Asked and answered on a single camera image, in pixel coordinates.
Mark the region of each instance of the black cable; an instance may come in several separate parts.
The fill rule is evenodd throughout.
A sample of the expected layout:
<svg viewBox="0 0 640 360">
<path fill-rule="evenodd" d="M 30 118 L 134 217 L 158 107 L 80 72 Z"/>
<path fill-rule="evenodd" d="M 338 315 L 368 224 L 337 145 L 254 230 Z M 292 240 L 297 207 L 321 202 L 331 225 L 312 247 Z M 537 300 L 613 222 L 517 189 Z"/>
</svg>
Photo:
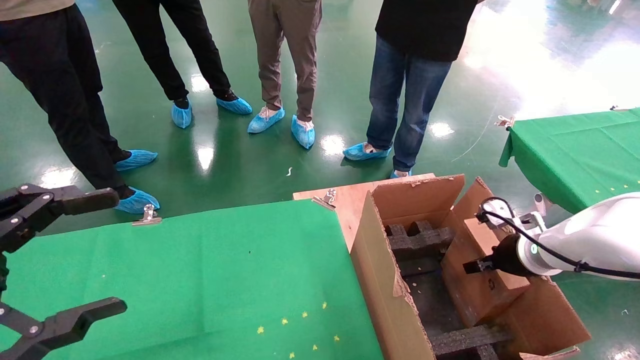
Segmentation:
<svg viewBox="0 0 640 360">
<path fill-rule="evenodd" d="M 514 224 L 512 221 L 508 220 L 504 216 L 502 216 L 500 214 L 496 214 L 496 213 L 494 213 L 492 211 L 482 211 L 481 215 L 490 215 L 492 217 L 495 217 L 495 218 L 498 218 L 498 219 L 504 221 L 505 223 L 507 223 L 507 225 L 511 226 L 515 231 L 517 231 L 520 235 L 524 236 L 525 238 L 527 238 L 527 240 L 529 240 L 532 243 L 536 244 L 542 250 L 548 252 L 554 258 L 556 258 L 556 259 L 558 259 L 558 260 L 560 260 L 560 261 L 562 261 L 564 263 L 567 263 L 567 264 L 569 264 L 571 266 L 574 266 L 575 269 L 573 269 L 573 271 L 575 271 L 575 272 L 588 271 L 588 272 L 593 272 L 593 273 L 601 274 L 601 275 L 625 277 L 627 279 L 640 279 L 640 273 L 637 273 L 637 272 L 629 272 L 629 271 L 598 268 L 598 267 L 595 267 L 595 266 L 591 266 L 588 263 L 585 263 L 583 261 L 571 260 L 570 258 L 568 258 L 568 257 L 566 257 L 566 256 L 564 256 L 562 254 L 559 254 L 556 251 L 544 246 L 538 240 L 534 239 L 531 235 L 527 234 L 526 231 L 524 231 L 523 229 L 521 229 L 518 226 L 516 226 L 516 224 Z"/>
<path fill-rule="evenodd" d="M 484 209 L 484 205 L 485 205 L 487 202 L 490 202 L 491 200 L 499 200 L 499 201 L 502 201 L 502 202 L 507 206 L 507 208 L 509 209 L 509 212 L 511 213 L 511 217 L 512 217 L 512 218 L 515 218 L 515 217 L 516 217 L 516 213 L 515 213 L 515 212 L 513 212 L 513 209 L 511 209 L 511 205 L 509 205 L 509 203 L 507 202 L 507 200 L 504 200 L 502 197 L 497 197 L 497 196 L 488 197 L 488 198 L 486 198 L 484 201 L 482 201 L 482 204 L 480 204 L 480 207 L 482 208 L 482 210 L 483 210 L 483 211 L 486 211 L 486 210 Z"/>
</svg>

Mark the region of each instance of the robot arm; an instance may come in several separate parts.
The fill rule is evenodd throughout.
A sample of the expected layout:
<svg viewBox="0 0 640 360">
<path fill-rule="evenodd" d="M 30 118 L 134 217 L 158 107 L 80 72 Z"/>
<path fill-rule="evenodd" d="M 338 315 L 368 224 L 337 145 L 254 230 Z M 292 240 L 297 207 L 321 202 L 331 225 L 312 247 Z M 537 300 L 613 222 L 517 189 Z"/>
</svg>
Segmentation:
<svg viewBox="0 0 640 360">
<path fill-rule="evenodd" d="M 520 276 L 551 276 L 570 270 L 640 280 L 640 192 L 602 201 L 550 229 L 531 214 L 524 222 L 533 219 L 537 226 L 524 229 L 522 218 L 514 216 L 504 200 L 488 200 L 478 219 L 493 227 L 510 225 L 518 234 L 507 236 L 493 254 L 466 263 L 466 273 L 502 270 Z"/>
<path fill-rule="evenodd" d="M 109 209 L 118 201 L 118 194 L 111 189 L 84 193 L 75 186 L 45 189 L 24 184 L 0 193 L 0 326 L 21 335 L 10 348 L 0 348 L 0 360 L 42 359 L 52 350 L 81 341 L 94 322 L 126 311 L 124 301 L 108 298 L 40 322 L 1 301 L 9 275 L 5 252 L 18 251 L 62 215 Z"/>
</svg>

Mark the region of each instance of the green cloth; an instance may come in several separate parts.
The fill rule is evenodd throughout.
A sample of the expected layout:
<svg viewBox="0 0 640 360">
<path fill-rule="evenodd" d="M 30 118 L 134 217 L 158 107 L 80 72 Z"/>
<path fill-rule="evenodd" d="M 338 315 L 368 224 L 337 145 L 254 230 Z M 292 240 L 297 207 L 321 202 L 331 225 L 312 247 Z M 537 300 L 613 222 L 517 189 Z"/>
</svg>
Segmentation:
<svg viewBox="0 0 640 360">
<path fill-rule="evenodd" d="M 337 216 L 310 200 L 45 236 L 7 257 L 3 301 L 39 320 L 129 306 L 49 360 L 383 359 Z M 0 327 L 0 349 L 17 338 Z"/>
<path fill-rule="evenodd" d="M 640 108 L 517 121 L 510 157 L 551 202 L 578 213 L 615 195 L 640 191 Z"/>
</svg>

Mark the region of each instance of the person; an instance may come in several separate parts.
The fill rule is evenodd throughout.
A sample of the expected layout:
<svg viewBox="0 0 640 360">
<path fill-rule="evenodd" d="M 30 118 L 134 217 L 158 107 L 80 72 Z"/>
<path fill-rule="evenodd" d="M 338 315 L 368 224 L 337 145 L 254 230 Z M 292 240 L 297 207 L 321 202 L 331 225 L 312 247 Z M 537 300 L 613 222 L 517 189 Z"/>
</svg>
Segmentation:
<svg viewBox="0 0 640 360">
<path fill-rule="evenodd" d="M 316 140 L 312 106 L 316 94 L 316 33 L 322 0 L 248 0 L 258 50 L 259 77 L 265 107 L 249 123 L 249 133 L 261 133 L 285 116 L 280 98 L 280 47 L 287 38 L 298 78 L 298 112 L 291 131 L 304 148 Z"/>
<path fill-rule="evenodd" d="M 376 25 L 367 141 L 344 151 L 349 160 L 385 158 L 397 130 L 391 178 L 410 176 L 429 114 L 458 58 L 478 0 L 384 0 Z"/>
<path fill-rule="evenodd" d="M 253 112 L 251 106 L 231 90 L 200 0 L 113 0 L 113 3 L 131 30 L 142 56 L 160 82 L 165 95 L 173 101 L 171 114 L 176 126 L 184 129 L 190 125 L 192 109 L 187 98 L 189 92 L 169 54 L 160 19 L 160 5 L 191 48 L 202 77 L 209 83 L 218 106 L 240 115 Z"/>
<path fill-rule="evenodd" d="M 96 189 L 118 192 L 116 209 L 143 213 L 147 204 L 160 207 L 118 173 L 154 161 L 157 153 L 122 150 L 111 136 L 95 51 L 75 0 L 1 1 L 0 60 L 48 114 L 73 165 Z"/>
</svg>

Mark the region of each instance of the blue jeans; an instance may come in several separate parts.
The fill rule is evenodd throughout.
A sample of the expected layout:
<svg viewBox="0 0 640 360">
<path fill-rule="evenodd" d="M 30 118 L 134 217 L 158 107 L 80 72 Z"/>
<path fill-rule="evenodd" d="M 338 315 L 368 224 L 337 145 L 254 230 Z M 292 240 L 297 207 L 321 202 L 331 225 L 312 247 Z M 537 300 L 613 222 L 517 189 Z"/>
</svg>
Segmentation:
<svg viewBox="0 0 640 360">
<path fill-rule="evenodd" d="M 450 68 L 451 62 L 409 56 L 377 38 L 369 94 L 373 111 L 367 141 L 378 150 L 391 148 L 398 123 L 400 93 L 406 79 L 404 114 L 394 146 L 395 170 L 409 171 L 415 165 L 429 113 Z"/>
</svg>

